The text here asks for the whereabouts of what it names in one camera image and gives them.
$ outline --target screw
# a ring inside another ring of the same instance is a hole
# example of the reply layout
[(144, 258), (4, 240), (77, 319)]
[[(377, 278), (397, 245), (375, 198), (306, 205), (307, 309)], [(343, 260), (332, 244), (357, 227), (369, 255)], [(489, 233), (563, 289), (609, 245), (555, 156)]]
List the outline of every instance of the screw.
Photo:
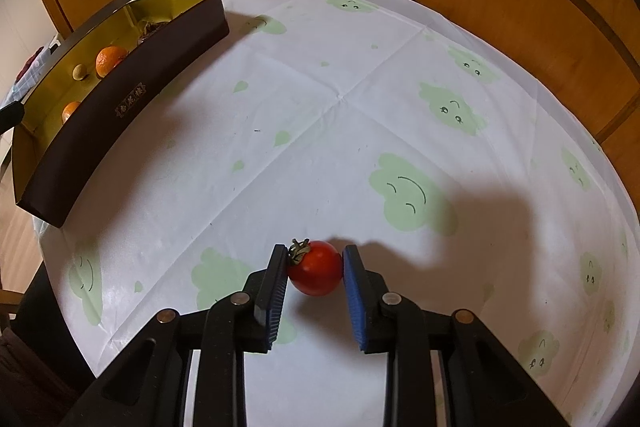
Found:
[(387, 292), (382, 296), (382, 301), (389, 306), (395, 306), (396, 304), (399, 304), (401, 300), (402, 297), (394, 292)]
[(462, 324), (471, 324), (476, 316), (469, 310), (458, 310), (456, 312), (456, 320)]
[(165, 310), (159, 311), (158, 315), (156, 315), (156, 319), (161, 324), (167, 324), (167, 322), (171, 322), (175, 318), (175, 311), (171, 308), (167, 308)]
[(237, 306), (242, 304), (247, 304), (247, 302), (249, 302), (250, 299), (251, 297), (249, 296), (248, 293), (236, 292), (233, 295), (231, 295), (231, 304), (235, 304)]

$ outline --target white tablecloth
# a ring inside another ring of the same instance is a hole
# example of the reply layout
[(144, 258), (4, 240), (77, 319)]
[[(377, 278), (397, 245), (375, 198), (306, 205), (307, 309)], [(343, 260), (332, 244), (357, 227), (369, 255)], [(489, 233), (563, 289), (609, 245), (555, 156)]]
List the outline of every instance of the white tablecloth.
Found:
[[(425, 309), (472, 309), (572, 425), (601, 425), (640, 367), (640, 235), (590, 134), (409, 0), (223, 1), (231, 34), (122, 134), (65, 226), (40, 230), (92, 369), (159, 309), (210, 307), (310, 237), (356, 243)], [(384, 374), (342, 288), (290, 286), (273, 351), (246, 356), (249, 424), (381, 425)]]

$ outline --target wooden floor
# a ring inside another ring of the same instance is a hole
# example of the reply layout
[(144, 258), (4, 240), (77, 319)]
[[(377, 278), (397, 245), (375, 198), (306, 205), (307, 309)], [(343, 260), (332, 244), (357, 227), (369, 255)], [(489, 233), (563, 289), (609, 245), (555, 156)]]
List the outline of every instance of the wooden floor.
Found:
[(23, 293), (42, 262), (31, 214), (15, 206), (11, 165), (0, 181), (0, 287)]

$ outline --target cartoon face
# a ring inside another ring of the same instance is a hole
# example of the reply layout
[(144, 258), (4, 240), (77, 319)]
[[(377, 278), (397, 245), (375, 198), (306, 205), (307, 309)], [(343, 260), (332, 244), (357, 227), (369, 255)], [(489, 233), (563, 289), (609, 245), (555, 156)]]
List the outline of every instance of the cartoon face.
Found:
[(373, 4), (364, 2), (363, 0), (326, 0), (331, 6), (335, 6), (339, 10), (345, 12), (364, 12), (370, 13), (376, 9)]
[(600, 287), (602, 266), (593, 253), (585, 252), (580, 257), (580, 278), (587, 295), (593, 295)]
[(258, 15), (244, 22), (240, 28), (243, 35), (249, 33), (264, 32), (271, 35), (282, 35), (287, 29), (280, 21), (268, 15)]
[(582, 165), (580, 165), (578, 158), (564, 147), (562, 147), (562, 161), (569, 169), (569, 174), (574, 182), (580, 185), (582, 190), (589, 190), (591, 187), (591, 179), (589, 178), (587, 171), (585, 171)]
[(486, 127), (484, 120), (474, 114), (460, 95), (444, 87), (420, 83), (420, 98), (429, 103), (429, 109), (442, 123), (460, 129), (471, 136)]
[(631, 338), (629, 337), (629, 330), (625, 331), (625, 338), (622, 341), (622, 354), (626, 354), (626, 352), (629, 350), (629, 346), (631, 344)]
[(89, 324), (97, 326), (102, 318), (102, 274), (100, 257), (94, 242), (76, 247), (76, 256), (69, 267), (69, 286), (82, 299), (82, 309)]
[(560, 342), (550, 331), (537, 331), (518, 345), (518, 362), (532, 377), (542, 377), (551, 368)]
[(600, 144), (593, 139), (593, 136), (590, 137), (590, 140), (591, 140), (591, 145), (593, 145), (599, 152), (604, 154), (602, 147), (600, 147)]
[(629, 258), (629, 247), (626, 244), (626, 232), (625, 229), (620, 229), (620, 248), (622, 248), (622, 253), (625, 258)]
[(369, 184), (384, 196), (385, 217), (392, 227), (409, 232), (428, 225), (443, 235), (456, 231), (456, 211), (426, 174), (391, 153), (381, 154), (378, 165)]
[(613, 301), (604, 303), (604, 332), (609, 333), (616, 323), (616, 305)]
[(602, 409), (603, 400), (599, 399), (596, 402), (596, 405), (593, 407), (593, 412), (591, 413), (591, 418), (596, 419), (600, 414), (600, 409)]
[(449, 48), (448, 53), (453, 57), (453, 60), (461, 70), (466, 71), (466, 73), (471, 76), (474, 76), (480, 80), (480, 82), (489, 83), (493, 82), (497, 78), (497, 75), (474, 54), (453, 47)]
[[(206, 248), (200, 261), (191, 271), (191, 282), (198, 289), (196, 305), (199, 310), (211, 308), (220, 299), (242, 290), (246, 278), (254, 271), (242, 261), (222, 255), (213, 248)], [(288, 344), (296, 336), (296, 328), (290, 320), (281, 317), (276, 343)]]

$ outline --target cloth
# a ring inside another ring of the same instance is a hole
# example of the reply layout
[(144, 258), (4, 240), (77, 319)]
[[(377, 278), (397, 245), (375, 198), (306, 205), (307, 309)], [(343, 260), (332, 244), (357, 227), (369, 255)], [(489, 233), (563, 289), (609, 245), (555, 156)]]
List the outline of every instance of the cloth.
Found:
[(27, 59), (27, 61), (24, 63), (24, 66), (22, 67), (22, 69), (20, 70), (20, 73), (18, 73), (18, 75), (15, 77), (15, 82), (17, 82), (18, 80), (20, 80), (22, 78), (22, 76), (27, 72), (27, 70), (29, 69), (29, 67), (31, 66), (31, 64), (33, 64), (33, 61), (36, 59), (36, 57), (40, 54), (40, 52), (44, 49), (44, 46), (40, 46), (38, 48), (38, 50), (31, 55), (31, 57), (29, 57)]
[[(64, 227), (41, 229), (90, 367), (309, 237), (357, 244), (424, 309), (473, 310), (572, 425), (603, 425), (640, 367), (640, 234), (584, 127), (409, 0), (223, 2), (230, 35), (122, 134)], [(289, 285), (273, 351), (245, 366), (251, 425), (382, 423), (385, 357), (359, 353), (342, 288)]]
[(16, 78), (13, 86), (4, 97), (4, 101), (0, 107), (9, 105), (16, 100), (22, 100), (24, 96), (30, 91), (32, 87), (35, 87), (42, 79), (42, 75), (45, 71), (45, 65), (47, 59), (51, 56), (51, 51), (48, 46), (40, 48), (35, 57), (31, 57), (23, 69), (20, 75)]
[(0, 391), (24, 427), (55, 427), (78, 399), (11, 330), (0, 336)]

